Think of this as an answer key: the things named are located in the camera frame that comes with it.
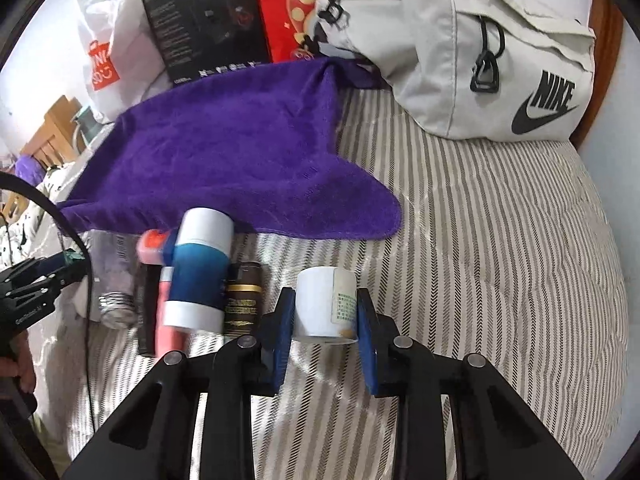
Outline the person's left hand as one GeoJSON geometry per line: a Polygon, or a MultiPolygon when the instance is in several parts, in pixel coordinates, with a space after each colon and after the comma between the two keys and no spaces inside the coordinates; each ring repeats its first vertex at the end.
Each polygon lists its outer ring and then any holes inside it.
{"type": "Polygon", "coordinates": [[[37,378],[29,347],[28,331],[25,330],[13,338],[9,348],[12,356],[2,356],[0,359],[0,376],[17,378],[24,393],[34,393],[37,378]]]}

